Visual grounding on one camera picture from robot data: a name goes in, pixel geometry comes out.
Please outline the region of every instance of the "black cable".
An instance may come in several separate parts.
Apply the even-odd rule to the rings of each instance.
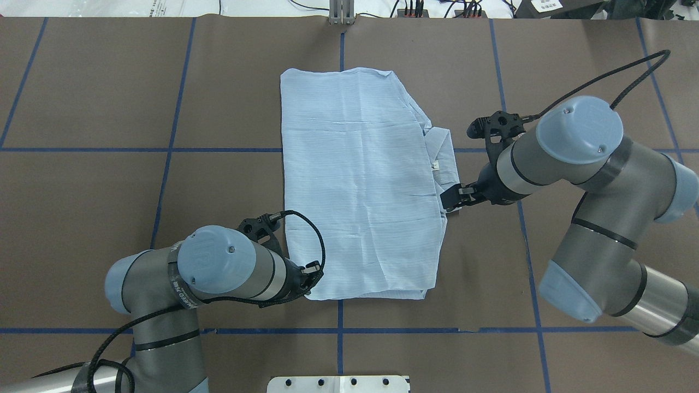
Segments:
[[[391,15],[389,17],[393,17],[393,13],[396,12],[396,7],[398,7],[398,3],[400,3],[401,0],[396,0],[396,3],[394,4],[394,8],[391,10]]]
[[[473,9],[473,13],[475,14],[475,11],[476,11],[477,7],[480,6],[479,3],[480,3],[480,1],[478,1],[478,2],[476,2],[476,1],[469,1],[469,2],[468,2],[468,7],[466,6],[466,3],[463,3],[463,11],[461,11],[460,13],[458,13],[457,15],[455,15],[454,17],[462,17],[464,14],[466,14],[466,17],[470,17],[470,16],[471,16],[471,14],[470,14],[471,10]]]
[[[304,6],[303,4],[300,4],[300,3],[296,3],[294,0],[289,0],[289,1],[296,4],[299,7],[304,7],[304,8],[307,8],[309,10],[330,11],[330,8],[309,7],[309,6]]]
[[[66,371],[66,370],[76,369],[76,368],[78,368],[78,367],[82,367],[83,365],[85,365],[85,362],[69,364],[68,366],[63,366],[63,367],[59,367],[58,369],[53,369],[53,370],[51,370],[51,371],[46,371],[45,373],[41,373],[41,374],[39,374],[39,375],[37,375],[37,376],[33,376],[32,378],[39,378],[39,377],[50,376],[50,375],[52,375],[52,374],[61,373],[61,372]]]
[[[134,374],[125,365],[123,365],[119,362],[113,362],[113,361],[107,360],[107,359],[100,359],[97,364],[99,366],[105,365],[105,366],[113,367],[113,368],[121,371],[127,377],[127,380],[129,380],[129,393],[134,393],[136,391],[136,380],[134,380]],[[115,393],[121,393],[122,387],[115,386],[114,390],[115,390]]]
[[[125,365],[117,362],[112,362],[111,360],[107,359],[100,359],[99,362],[97,363],[98,367],[99,366],[109,366],[113,367],[114,369],[117,369],[121,371],[124,375],[127,376],[127,379],[129,380],[129,393],[133,393],[136,390],[136,380],[134,380],[134,373],[131,372]],[[41,373],[37,376],[33,376],[32,378],[39,378],[39,377],[45,377],[45,376],[50,376],[52,374],[56,373],[61,373],[63,371],[68,371],[72,369],[79,369],[80,367],[84,366],[85,363],[73,363],[69,364],[67,366],[59,367],[58,369],[53,369],[51,371],[46,371],[45,373]],[[121,386],[115,387],[116,392],[121,393]]]
[[[606,72],[606,73],[604,73],[604,74],[598,76],[597,78],[594,78],[594,79],[592,79],[592,80],[590,80],[590,81],[588,81],[588,82],[586,82],[586,83],[584,83],[584,84],[582,84],[582,85],[576,87],[575,89],[571,90],[571,91],[568,92],[566,95],[564,95],[564,96],[562,96],[561,98],[555,100],[554,103],[552,103],[551,105],[549,105],[548,107],[546,107],[546,109],[542,110],[542,111],[539,112],[538,114],[536,114],[536,115],[529,115],[529,116],[523,116],[523,117],[522,117],[522,122],[524,122],[524,123],[529,123],[529,122],[532,122],[532,121],[534,121],[534,120],[536,120],[536,119],[539,119],[539,118],[541,118],[543,115],[545,115],[546,112],[548,112],[549,110],[551,110],[553,107],[555,107],[556,105],[560,104],[562,101],[566,100],[568,97],[574,95],[575,93],[579,92],[580,90],[584,89],[585,87],[588,87],[589,85],[592,85],[593,83],[596,83],[596,82],[598,82],[599,80],[602,80],[602,79],[604,79],[604,78],[606,78],[606,77],[608,77],[608,76],[612,76],[612,75],[614,75],[615,73],[624,71],[624,70],[629,69],[629,68],[631,68],[631,67],[633,67],[633,66],[637,66],[638,64],[642,64],[642,63],[648,62],[648,61],[650,61],[650,60],[652,60],[652,59],[655,59],[656,57],[660,57],[660,59],[659,59],[655,64],[653,64],[652,66],[650,66],[643,74],[641,74],[641,76],[639,76],[638,78],[636,78],[629,86],[626,87],[626,89],[624,89],[621,93],[619,93],[619,95],[616,97],[616,99],[615,99],[614,101],[612,101],[612,103],[610,104],[610,108],[611,108],[612,110],[614,110],[614,108],[616,108],[617,105],[619,105],[619,102],[621,102],[621,100],[624,99],[624,97],[626,97],[626,95],[627,95],[634,87],[638,86],[645,78],[648,78],[648,76],[649,76],[651,73],[653,73],[653,71],[655,71],[658,67],[660,67],[660,66],[665,62],[665,60],[667,60],[668,57],[670,57],[670,51],[669,51],[669,50],[667,50],[667,49],[661,50],[660,52],[656,52],[656,53],[654,53],[654,54],[652,54],[652,55],[650,55],[650,56],[646,56],[646,57],[644,57],[644,58],[642,58],[642,59],[636,60],[635,62],[631,62],[631,63],[629,63],[629,64],[627,64],[627,65],[625,65],[625,66],[621,66],[621,67],[619,67],[619,68],[617,68],[617,69],[613,69],[613,70],[611,70],[611,71],[609,71],[609,72]]]
[[[176,305],[176,306],[171,306],[168,308],[163,308],[162,310],[155,311],[153,313],[144,315],[140,318],[136,318],[135,320],[125,324],[124,326],[120,327],[119,329],[116,329],[103,343],[102,345],[99,346],[97,349],[97,352],[94,353],[94,356],[92,357],[92,360],[89,362],[89,366],[87,367],[87,389],[89,393],[96,393],[96,390],[94,389],[94,374],[97,372],[97,369],[99,368],[99,358],[102,357],[102,354],[104,353],[104,350],[107,349],[107,347],[114,341],[117,336],[119,336],[121,333],[124,333],[126,330],[136,326],[137,324],[140,324],[141,322],[147,321],[149,319],[158,317],[163,314],[167,313],[172,313],[173,311],[178,311],[178,310],[183,310],[184,308],[181,305]]]
[[[510,0],[509,2],[507,0],[503,0],[503,3],[507,4],[507,7],[512,11],[512,17],[514,17],[514,13],[517,12],[517,7],[514,6],[514,1]]]
[[[447,12],[444,14],[444,17],[449,16],[449,11],[452,10],[452,7],[454,7],[454,4],[456,3],[463,3],[463,7],[466,7],[466,0],[453,0],[452,3],[449,5],[449,8],[447,8]]]

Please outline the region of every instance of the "black tape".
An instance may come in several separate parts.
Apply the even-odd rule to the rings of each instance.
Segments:
[[[612,239],[613,241],[618,241],[619,243],[630,248],[631,250],[635,250],[636,248],[638,248],[638,244],[636,244],[635,241],[632,241],[629,238],[625,238],[622,235],[620,235],[616,232],[610,231],[607,228],[600,227],[597,224],[583,220],[582,218],[574,217],[571,222],[573,224],[579,225],[581,227],[585,227],[587,229],[590,229],[591,231],[597,232],[600,235],[604,235],[604,236]]]
[[[607,187],[617,178],[626,166],[629,157],[631,157],[632,145],[633,141],[624,136],[619,146],[614,149],[614,152],[607,158],[607,161],[597,173],[592,175],[588,180],[576,185],[588,192],[597,192]]]
[[[168,345],[173,345],[187,341],[191,338],[199,336],[199,329],[193,330],[189,333],[180,334],[179,336],[166,338],[164,340],[153,341],[151,343],[136,344],[137,351],[154,350],[156,348],[166,347]]]
[[[646,336],[657,338],[658,341],[667,345],[682,345],[699,334],[699,290],[687,284],[682,284],[687,289],[687,308],[684,310],[684,315],[682,315],[677,326],[658,336],[651,336],[650,334],[646,334]]]
[[[629,302],[626,307],[624,307],[623,310],[619,311],[618,313],[615,314],[610,314],[612,317],[621,317],[622,315],[628,313],[629,311],[633,310],[634,307],[638,304],[638,301],[641,300],[641,297],[643,297],[643,292],[646,290],[646,284],[648,283],[648,270],[646,269],[646,265],[644,264],[639,264],[641,266],[641,283],[638,285],[638,290],[636,291],[636,295],[633,296],[633,299],[631,299],[631,302]]]
[[[75,376],[73,380],[73,386],[71,387],[71,393],[89,393],[89,381],[87,380],[87,371],[89,370],[89,362],[80,367],[80,371]]]

